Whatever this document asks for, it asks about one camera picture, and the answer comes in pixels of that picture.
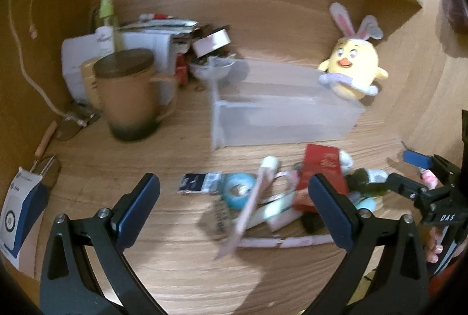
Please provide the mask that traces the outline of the person's right hand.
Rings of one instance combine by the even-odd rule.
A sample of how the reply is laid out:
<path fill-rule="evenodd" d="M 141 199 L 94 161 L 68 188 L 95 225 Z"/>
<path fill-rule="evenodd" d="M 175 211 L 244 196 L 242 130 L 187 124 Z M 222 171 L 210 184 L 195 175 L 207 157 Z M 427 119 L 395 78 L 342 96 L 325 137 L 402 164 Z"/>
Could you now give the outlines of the person's right hand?
<path fill-rule="evenodd" d="M 439 185 L 439 180 L 430 170 L 421 169 L 420 177 L 423 184 L 429 190 L 433 190 Z M 443 230 L 437 227 L 432 227 L 424 245 L 424 252 L 428 263 L 435 264 L 439 260 L 439 255 L 443 251 L 443 246 L 441 244 L 442 238 Z"/>

